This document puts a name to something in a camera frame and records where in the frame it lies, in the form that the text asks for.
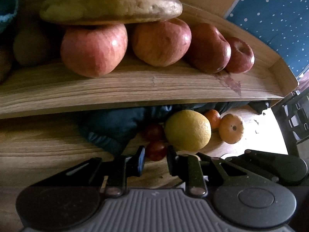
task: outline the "dark cloth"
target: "dark cloth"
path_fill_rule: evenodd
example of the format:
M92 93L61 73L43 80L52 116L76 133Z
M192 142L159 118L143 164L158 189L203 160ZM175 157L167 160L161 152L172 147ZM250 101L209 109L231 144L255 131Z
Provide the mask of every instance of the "dark cloth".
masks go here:
M77 112L73 117L78 124L80 134L88 142L118 156L147 123L165 122L169 116L181 110L204 113L215 109L222 114L231 108L248 103L248 101L214 102L103 109Z

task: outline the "ridged surface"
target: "ridged surface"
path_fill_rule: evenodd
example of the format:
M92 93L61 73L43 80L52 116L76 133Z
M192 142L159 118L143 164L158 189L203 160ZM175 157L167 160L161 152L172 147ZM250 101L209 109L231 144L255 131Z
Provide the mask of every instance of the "ridged surface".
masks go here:
M89 221L68 232L245 232L217 217L205 200L182 190L132 189L109 199ZM291 232L288 227L269 230ZM25 229L23 232L37 232Z

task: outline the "wooden table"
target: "wooden table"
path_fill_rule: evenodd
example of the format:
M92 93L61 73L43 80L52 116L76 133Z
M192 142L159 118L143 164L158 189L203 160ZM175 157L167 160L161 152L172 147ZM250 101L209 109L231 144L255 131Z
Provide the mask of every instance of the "wooden table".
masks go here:
M245 123L243 139L229 145L220 139L218 132L213 132L202 153L210 156L240 155L245 149L254 149L287 154L271 109L257 115L245 106L227 113L242 116ZM146 142L138 134L124 154L133 154L141 144ZM25 186L95 156L113 159L112 155L79 136L77 126L66 114L0 120L0 231L17 232L22 228L15 211L15 200ZM177 177L169 175L166 160L148 161L143 175L129 178L128 186L171 187L179 182Z

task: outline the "blue polka dot fabric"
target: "blue polka dot fabric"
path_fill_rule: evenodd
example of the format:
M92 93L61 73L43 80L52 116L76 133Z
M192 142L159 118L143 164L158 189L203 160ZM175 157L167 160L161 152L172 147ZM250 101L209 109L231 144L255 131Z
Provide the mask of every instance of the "blue polka dot fabric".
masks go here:
M309 0L239 0L227 20L275 50L296 77L309 68Z

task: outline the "round joint cover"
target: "round joint cover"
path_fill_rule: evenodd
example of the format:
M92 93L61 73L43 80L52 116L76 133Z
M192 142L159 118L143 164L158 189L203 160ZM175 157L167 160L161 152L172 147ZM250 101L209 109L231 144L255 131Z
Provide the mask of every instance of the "round joint cover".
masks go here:
M258 187L219 187L214 193L214 208L230 222L251 229L272 228L287 222L296 209L294 195L281 185L265 182L256 182Z
M257 187L240 191L238 198L250 208L267 208L274 201L274 196L271 192Z
M98 209L94 187L28 187L17 198L24 226L42 231L65 230L88 220Z

